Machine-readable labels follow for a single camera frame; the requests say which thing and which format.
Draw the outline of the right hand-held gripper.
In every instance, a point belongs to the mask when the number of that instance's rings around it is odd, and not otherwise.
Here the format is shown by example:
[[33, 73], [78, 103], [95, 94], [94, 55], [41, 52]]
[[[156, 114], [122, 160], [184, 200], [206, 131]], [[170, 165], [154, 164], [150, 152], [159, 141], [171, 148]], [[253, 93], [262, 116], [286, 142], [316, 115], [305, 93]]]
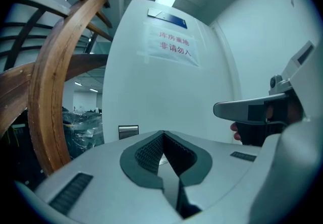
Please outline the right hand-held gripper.
[[282, 74], [270, 79], [270, 87], [270, 96], [213, 106], [216, 117], [239, 122], [236, 136], [244, 145], [262, 146], [266, 137], [303, 118], [323, 117], [323, 40], [317, 46], [308, 42], [302, 47]]

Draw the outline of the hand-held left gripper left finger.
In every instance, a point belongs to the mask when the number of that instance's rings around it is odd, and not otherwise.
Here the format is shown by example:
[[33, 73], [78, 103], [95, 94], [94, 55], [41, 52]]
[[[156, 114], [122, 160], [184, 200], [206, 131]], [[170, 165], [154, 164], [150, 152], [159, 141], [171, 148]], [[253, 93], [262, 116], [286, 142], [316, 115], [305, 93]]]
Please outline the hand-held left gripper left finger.
[[[122, 171], [120, 157], [129, 146], [152, 132], [92, 148], [47, 179], [36, 191], [16, 182], [18, 191], [42, 220], [49, 224], [174, 224], [177, 212], [162, 190], [137, 186]], [[50, 203], [73, 180], [86, 187], [66, 211]]]

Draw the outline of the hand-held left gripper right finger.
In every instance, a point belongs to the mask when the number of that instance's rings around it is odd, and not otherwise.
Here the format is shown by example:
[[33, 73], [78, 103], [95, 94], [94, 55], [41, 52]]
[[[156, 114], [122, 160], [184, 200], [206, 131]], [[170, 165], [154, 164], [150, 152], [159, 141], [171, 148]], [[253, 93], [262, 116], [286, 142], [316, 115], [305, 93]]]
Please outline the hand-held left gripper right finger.
[[265, 180], [265, 147], [216, 142], [179, 132], [164, 141], [187, 150], [181, 158], [176, 219], [164, 224], [250, 224], [251, 206]]

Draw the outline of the white door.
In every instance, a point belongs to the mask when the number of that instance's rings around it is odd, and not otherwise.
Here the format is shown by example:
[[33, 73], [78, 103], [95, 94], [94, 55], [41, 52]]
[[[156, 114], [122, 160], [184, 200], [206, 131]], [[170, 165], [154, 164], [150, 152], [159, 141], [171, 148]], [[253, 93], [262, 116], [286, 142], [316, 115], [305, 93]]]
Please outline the white door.
[[[187, 29], [149, 17], [149, 8], [184, 19]], [[200, 66], [157, 59], [145, 64], [133, 44], [144, 23], [195, 36]], [[105, 69], [102, 95], [105, 143], [118, 141], [118, 127], [127, 125], [138, 125], [141, 134], [167, 130], [232, 143], [230, 121], [217, 118], [213, 106], [240, 98], [233, 56], [224, 49], [213, 29], [175, 8], [149, 0], [130, 2], [116, 30]]]

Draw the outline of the paper sign with red text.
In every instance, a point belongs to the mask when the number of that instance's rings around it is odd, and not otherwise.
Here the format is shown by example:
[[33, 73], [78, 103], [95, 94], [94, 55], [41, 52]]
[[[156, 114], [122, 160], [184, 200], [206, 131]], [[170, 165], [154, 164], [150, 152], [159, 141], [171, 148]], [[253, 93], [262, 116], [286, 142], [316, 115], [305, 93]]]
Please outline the paper sign with red text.
[[144, 23], [133, 44], [136, 54], [143, 58], [145, 64], [157, 59], [190, 67], [200, 66], [198, 40], [185, 32]]

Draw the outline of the person's right hand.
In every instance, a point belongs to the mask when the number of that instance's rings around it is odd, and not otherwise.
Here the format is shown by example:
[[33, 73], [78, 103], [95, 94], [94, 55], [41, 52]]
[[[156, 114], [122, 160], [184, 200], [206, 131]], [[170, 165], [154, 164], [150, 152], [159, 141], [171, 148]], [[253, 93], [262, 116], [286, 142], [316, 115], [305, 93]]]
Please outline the person's right hand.
[[234, 139], [237, 140], [237, 141], [241, 141], [241, 136], [240, 134], [238, 133], [238, 127], [237, 127], [237, 124], [236, 123], [232, 123], [230, 125], [230, 130], [234, 132]]

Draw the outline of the plastic-wrapped goods stack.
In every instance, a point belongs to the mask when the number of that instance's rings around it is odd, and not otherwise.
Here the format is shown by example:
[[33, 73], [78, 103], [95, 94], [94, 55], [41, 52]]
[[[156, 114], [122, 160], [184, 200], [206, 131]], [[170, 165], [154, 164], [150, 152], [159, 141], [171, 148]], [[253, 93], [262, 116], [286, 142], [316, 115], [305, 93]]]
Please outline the plastic-wrapped goods stack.
[[63, 128], [71, 159], [104, 144], [102, 116], [99, 113], [63, 108]]

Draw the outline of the wooden spiral staircase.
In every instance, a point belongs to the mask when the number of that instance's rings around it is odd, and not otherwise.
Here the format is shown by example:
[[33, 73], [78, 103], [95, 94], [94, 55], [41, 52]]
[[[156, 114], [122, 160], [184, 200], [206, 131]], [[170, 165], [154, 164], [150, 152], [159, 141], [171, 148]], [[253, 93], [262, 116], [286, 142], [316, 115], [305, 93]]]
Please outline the wooden spiral staircase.
[[[110, 20], [101, 11], [109, 8], [109, 0], [78, 0], [65, 8], [54, 0], [15, 0], [17, 4], [35, 8], [21, 31], [14, 37], [10, 51], [0, 52], [6, 57], [4, 71], [0, 73], [0, 138], [24, 111], [28, 112], [28, 125], [38, 162], [46, 175], [51, 175], [70, 162], [63, 131], [62, 103], [64, 83], [87, 71], [104, 66], [104, 54], [75, 54], [75, 48], [84, 30], [108, 41], [113, 38], [92, 23], [98, 17], [108, 28]], [[38, 27], [39, 19], [51, 13], [58, 22], [44, 37], [44, 44], [34, 62], [15, 66], [18, 54], [27, 50], [26, 39]]]

